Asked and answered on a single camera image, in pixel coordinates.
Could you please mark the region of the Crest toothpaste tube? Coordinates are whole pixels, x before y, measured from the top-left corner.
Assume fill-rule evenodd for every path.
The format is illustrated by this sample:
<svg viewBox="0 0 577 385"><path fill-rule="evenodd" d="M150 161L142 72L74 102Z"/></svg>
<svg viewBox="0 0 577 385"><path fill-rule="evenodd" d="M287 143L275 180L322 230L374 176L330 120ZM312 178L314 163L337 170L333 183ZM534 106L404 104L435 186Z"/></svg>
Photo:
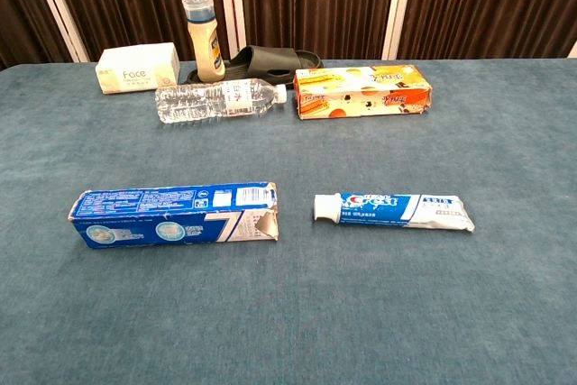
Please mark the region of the Crest toothpaste tube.
<svg viewBox="0 0 577 385"><path fill-rule="evenodd" d="M375 225L473 232L475 225L457 196L341 192L316 195L314 218L338 225Z"/></svg>

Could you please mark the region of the blue toothpaste carton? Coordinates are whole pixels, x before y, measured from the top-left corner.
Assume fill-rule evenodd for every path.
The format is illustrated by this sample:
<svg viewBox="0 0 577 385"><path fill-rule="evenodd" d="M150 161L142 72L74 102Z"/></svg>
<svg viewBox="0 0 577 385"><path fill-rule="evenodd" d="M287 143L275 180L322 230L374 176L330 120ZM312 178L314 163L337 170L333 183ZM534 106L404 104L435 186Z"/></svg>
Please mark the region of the blue toothpaste carton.
<svg viewBox="0 0 577 385"><path fill-rule="evenodd" d="M69 211L93 249L277 241L273 182L88 190Z"/></svg>

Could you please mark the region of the orange biscuit box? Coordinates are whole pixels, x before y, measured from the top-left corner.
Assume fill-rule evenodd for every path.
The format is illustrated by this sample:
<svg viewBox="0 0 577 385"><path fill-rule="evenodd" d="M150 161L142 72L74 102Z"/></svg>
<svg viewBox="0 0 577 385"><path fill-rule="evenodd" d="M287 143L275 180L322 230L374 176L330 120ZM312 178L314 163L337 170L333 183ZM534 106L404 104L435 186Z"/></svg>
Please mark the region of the orange biscuit box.
<svg viewBox="0 0 577 385"><path fill-rule="evenodd" d="M422 114L432 97L414 65L299 69L293 88L302 120Z"/></svg>

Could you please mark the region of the clear plastic water bottle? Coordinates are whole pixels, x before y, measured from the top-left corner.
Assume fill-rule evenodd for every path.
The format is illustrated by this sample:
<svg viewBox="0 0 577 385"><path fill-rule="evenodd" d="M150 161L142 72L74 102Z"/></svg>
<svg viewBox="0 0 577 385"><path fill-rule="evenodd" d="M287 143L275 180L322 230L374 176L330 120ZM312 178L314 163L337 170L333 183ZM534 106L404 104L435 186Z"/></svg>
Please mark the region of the clear plastic water bottle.
<svg viewBox="0 0 577 385"><path fill-rule="evenodd" d="M287 86L263 79L226 80L212 84L160 87L155 103L164 124L264 115L274 105L287 102Z"/></svg>

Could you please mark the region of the black rubber slipper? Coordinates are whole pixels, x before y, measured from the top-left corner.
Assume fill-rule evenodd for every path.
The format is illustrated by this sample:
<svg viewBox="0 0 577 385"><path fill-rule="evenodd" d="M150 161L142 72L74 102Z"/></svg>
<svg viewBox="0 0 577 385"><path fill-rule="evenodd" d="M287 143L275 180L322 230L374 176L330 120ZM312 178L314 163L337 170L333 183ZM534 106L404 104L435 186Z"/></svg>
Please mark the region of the black rubber slipper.
<svg viewBox="0 0 577 385"><path fill-rule="evenodd" d="M263 79L272 85L292 86L298 69L320 69L323 62L313 52L292 48L249 45L224 61L224 80Z"/></svg>

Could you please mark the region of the cream bottle with blue cap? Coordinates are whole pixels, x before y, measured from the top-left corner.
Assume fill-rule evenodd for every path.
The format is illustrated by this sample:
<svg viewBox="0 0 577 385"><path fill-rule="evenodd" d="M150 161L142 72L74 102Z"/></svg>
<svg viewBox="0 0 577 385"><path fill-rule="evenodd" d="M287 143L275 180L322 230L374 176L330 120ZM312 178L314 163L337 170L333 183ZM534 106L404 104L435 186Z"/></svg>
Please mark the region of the cream bottle with blue cap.
<svg viewBox="0 0 577 385"><path fill-rule="evenodd" d="M203 83L222 80L225 66L217 36L214 0L182 0L182 4L194 47L198 79Z"/></svg>

